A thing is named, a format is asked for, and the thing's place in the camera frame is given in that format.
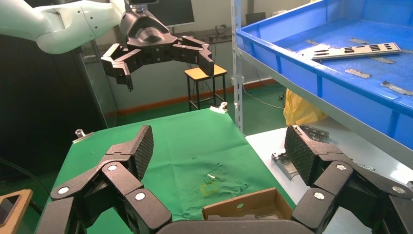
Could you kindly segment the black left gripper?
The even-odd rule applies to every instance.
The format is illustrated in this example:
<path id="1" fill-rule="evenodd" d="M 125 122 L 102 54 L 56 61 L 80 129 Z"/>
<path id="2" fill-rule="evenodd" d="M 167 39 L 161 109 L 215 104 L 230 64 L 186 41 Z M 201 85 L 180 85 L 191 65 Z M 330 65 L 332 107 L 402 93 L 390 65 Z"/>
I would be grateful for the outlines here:
<path id="1" fill-rule="evenodd" d="M 209 44 L 193 37 L 177 38 L 149 11 L 128 11 L 120 22 L 127 47 L 113 44 L 100 58 L 107 76 L 133 90 L 131 73 L 143 66 L 167 61 L 196 64 L 208 76 L 214 75 Z"/>

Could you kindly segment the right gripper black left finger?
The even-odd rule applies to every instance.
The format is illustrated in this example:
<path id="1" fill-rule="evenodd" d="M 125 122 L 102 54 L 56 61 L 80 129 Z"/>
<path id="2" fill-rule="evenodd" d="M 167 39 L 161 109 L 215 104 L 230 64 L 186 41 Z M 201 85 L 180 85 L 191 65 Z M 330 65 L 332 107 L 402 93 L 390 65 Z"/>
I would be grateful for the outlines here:
<path id="1" fill-rule="evenodd" d="M 36 232 L 85 234 L 108 209 L 135 234 L 154 234 L 171 223 L 171 212 L 142 182 L 153 149 L 149 125 L 132 140 L 111 146 L 96 166 L 51 192 Z"/>

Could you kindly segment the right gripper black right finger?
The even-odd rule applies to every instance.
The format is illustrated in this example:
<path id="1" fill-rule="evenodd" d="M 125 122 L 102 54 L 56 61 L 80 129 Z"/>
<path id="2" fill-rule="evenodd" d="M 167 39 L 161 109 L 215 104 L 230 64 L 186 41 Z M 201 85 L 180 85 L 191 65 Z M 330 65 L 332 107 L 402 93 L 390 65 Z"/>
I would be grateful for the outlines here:
<path id="1" fill-rule="evenodd" d="M 292 220 L 322 233 L 338 208 L 350 211 L 374 234 L 413 231 L 413 193 L 407 186 L 355 164 L 333 144 L 312 140 L 299 126 L 286 130 L 285 152 L 308 190 Z"/>

